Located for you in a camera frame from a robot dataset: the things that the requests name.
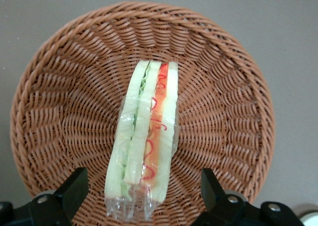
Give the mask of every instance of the metal screw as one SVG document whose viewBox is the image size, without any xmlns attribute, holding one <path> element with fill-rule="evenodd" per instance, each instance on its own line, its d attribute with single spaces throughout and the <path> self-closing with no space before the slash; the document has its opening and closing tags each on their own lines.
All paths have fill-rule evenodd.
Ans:
<svg viewBox="0 0 318 226">
<path fill-rule="evenodd" d="M 233 203 L 233 204 L 235 204 L 235 203 L 237 203 L 239 200 L 237 199 L 237 197 L 235 197 L 235 196 L 229 196 L 228 197 L 228 200 L 231 202 L 231 203 Z"/>
<path fill-rule="evenodd" d="M 43 202 L 47 201 L 48 197 L 47 196 L 43 196 L 40 199 L 38 199 L 38 204 L 42 204 Z"/>
<path fill-rule="evenodd" d="M 280 207 L 278 205 L 275 204 L 269 204 L 268 207 L 275 212 L 280 212 Z"/>
</svg>

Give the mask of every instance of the black clamp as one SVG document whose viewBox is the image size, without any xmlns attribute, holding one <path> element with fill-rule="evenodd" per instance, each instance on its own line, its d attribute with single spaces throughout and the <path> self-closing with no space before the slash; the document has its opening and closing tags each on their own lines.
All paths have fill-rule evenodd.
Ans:
<svg viewBox="0 0 318 226">
<path fill-rule="evenodd" d="M 77 168 L 54 194 L 37 196 L 17 209 L 0 202 L 0 226 L 71 226 L 87 194 L 87 168 Z"/>
<path fill-rule="evenodd" d="M 192 226 L 304 226 L 284 204 L 264 202 L 258 209 L 226 194 L 211 169 L 202 170 L 201 195 L 207 211 Z"/>
</svg>

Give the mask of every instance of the gray table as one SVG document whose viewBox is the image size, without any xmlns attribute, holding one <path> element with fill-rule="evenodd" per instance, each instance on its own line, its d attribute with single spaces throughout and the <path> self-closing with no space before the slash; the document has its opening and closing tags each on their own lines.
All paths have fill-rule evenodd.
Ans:
<svg viewBox="0 0 318 226">
<path fill-rule="evenodd" d="M 16 86 L 40 45 L 70 20 L 124 0 L 0 0 L 0 200 L 30 200 L 9 139 Z M 236 37 L 262 70 L 274 102 L 276 148 L 254 202 L 318 210 L 318 0 L 139 0 L 184 6 Z"/>
</svg>

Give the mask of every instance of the woven basket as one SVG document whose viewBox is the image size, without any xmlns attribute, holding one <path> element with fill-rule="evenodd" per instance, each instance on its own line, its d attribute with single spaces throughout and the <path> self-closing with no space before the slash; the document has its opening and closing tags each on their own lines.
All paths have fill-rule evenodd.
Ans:
<svg viewBox="0 0 318 226">
<path fill-rule="evenodd" d="M 178 151 L 153 222 L 189 225 L 205 210 L 203 167 L 252 202 L 274 148 L 270 94 L 252 57 L 227 32 L 188 9 L 124 2 L 60 29 L 23 74 L 11 111 L 11 146 L 31 195 L 58 188 L 76 167 L 89 195 L 73 222 L 120 225 L 106 216 L 104 181 L 120 103 L 140 59 L 179 63 Z"/>
</svg>

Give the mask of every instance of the plastic wrap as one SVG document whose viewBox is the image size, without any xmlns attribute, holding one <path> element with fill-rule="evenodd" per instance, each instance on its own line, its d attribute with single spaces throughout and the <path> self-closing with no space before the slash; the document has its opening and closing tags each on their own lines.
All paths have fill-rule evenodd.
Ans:
<svg viewBox="0 0 318 226">
<path fill-rule="evenodd" d="M 177 64 L 140 61 L 121 104 L 107 170 L 108 215 L 151 219 L 166 197 L 178 133 Z"/>
</svg>

